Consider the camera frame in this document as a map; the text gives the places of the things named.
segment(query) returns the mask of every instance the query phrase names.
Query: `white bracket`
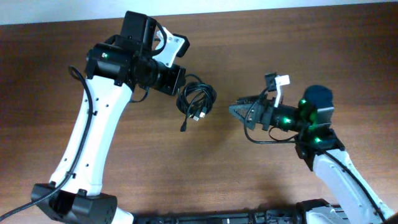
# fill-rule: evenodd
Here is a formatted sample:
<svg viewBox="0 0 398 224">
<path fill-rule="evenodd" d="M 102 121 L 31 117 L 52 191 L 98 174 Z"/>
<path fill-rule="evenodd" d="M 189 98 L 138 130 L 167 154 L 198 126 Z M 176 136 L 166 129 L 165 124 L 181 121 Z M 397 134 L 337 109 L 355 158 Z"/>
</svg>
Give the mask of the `white bracket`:
<svg viewBox="0 0 398 224">
<path fill-rule="evenodd" d="M 289 75 L 278 75 L 275 77 L 275 84 L 276 84 L 276 99 L 274 103 L 274 107 L 277 108 L 279 105 L 280 98 L 282 97 L 282 85 L 289 85 L 290 79 Z"/>
<path fill-rule="evenodd" d="M 158 62 L 162 62 L 166 67 L 171 68 L 173 65 L 175 56 L 181 49 L 185 42 L 184 38 L 174 36 L 171 34 L 166 27 L 163 27 L 164 32 L 167 34 L 166 46 L 160 54 L 153 56 L 152 58 Z M 156 35 L 160 39 L 159 44 L 156 46 L 156 50 L 161 49 L 164 45 L 164 38 L 161 31 L 157 31 Z"/>
</svg>

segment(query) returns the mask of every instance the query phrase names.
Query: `wooden table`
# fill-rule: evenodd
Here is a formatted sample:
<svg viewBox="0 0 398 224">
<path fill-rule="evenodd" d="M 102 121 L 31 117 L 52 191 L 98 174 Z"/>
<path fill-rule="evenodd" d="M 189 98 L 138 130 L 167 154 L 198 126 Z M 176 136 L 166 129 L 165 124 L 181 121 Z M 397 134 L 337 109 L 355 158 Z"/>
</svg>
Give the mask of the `wooden table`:
<svg viewBox="0 0 398 224">
<path fill-rule="evenodd" d="M 103 178 L 103 192 L 116 195 L 121 208 L 179 213 L 314 198 L 336 203 L 294 146 L 250 143 L 228 113 L 233 100 L 258 94 L 264 74 L 277 71 L 290 75 L 287 105 L 312 84 L 333 90 L 333 128 L 362 176 L 398 210 L 398 4 L 156 19 L 189 38 L 191 47 L 176 63 L 213 85 L 218 98 L 205 119 L 188 121 L 186 133 L 176 97 L 150 91 L 146 101 L 126 107 Z M 28 202 L 33 185 L 49 180 L 83 94 L 67 67 L 83 71 L 87 51 L 118 34 L 122 20 L 0 27 L 1 213 Z M 260 127 L 252 135 L 268 138 Z M 5 223 L 51 221 L 34 207 Z"/>
</svg>

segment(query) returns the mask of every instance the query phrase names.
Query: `tabletop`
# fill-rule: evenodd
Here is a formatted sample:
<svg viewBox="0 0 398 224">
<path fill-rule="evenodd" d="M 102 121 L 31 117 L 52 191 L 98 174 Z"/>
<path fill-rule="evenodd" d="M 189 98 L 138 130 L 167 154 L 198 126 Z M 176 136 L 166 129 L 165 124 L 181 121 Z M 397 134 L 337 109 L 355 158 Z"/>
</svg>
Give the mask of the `tabletop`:
<svg viewBox="0 0 398 224">
<path fill-rule="evenodd" d="M 378 196 L 398 210 L 398 4 L 361 4 L 155 17 L 191 43 L 175 63 L 217 91 L 205 119 L 188 120 L 176 97 L 150 91 L 126 106 L 108 153 L 103 190 L 134 213 L 272 208 L 331 192 L 292 145 L 249 142 L 228 105 L 265 87 L 264 74 L 289 74 L 284 104 L 306 87 L 333 91 L 332 127 Z M 81 71 L 96 43 L 123 19 L 0 26 L 0 213 L 30 200 L 60 162 L 83 89 Z M 137 90 L 134 98 L 143 91 Z M 269 139 L 260 127 L 256 139 Z M 278 133 L 278 137 L 293 133 Z M 5 223 L 52 223 L 37 207 Z"/>
</svg>

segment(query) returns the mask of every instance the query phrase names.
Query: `white wall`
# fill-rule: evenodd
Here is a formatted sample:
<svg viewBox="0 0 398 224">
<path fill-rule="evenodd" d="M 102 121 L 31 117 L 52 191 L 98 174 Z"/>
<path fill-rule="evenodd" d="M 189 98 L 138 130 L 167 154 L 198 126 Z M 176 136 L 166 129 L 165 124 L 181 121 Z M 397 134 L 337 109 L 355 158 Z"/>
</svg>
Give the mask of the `white wall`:
<svg viewBox="0 0 398 224">
<path fill-rule="evenodd" d="M 388 2 L 386 0 L 0 0 L 0 24 Z"/>
</svg>

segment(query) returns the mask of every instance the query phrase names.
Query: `green led light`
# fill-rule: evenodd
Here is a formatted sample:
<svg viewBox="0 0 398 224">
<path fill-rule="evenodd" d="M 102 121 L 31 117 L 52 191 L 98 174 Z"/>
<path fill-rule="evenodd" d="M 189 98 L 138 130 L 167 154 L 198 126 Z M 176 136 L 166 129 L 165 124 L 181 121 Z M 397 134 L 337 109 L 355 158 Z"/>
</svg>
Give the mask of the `green led light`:
<svg viewBox="0 0 398 224">
<path fill-rule="evenodd" d="M 286 123 L 291 123 L 292 122 L 292 120 L 291 119 L 288 119 L 288 118 L 284 118 L 284 123 L 286 124 Z"/>
<path fill-rule="evenodd" d="M 322 142 L 322 140 L 321 140 L 320 138 L 316 137 L 316 138 L 315 138 L 315 142 L 316 142 L 316 143 L 320 143 L 320 142 Z"/>
</svg>

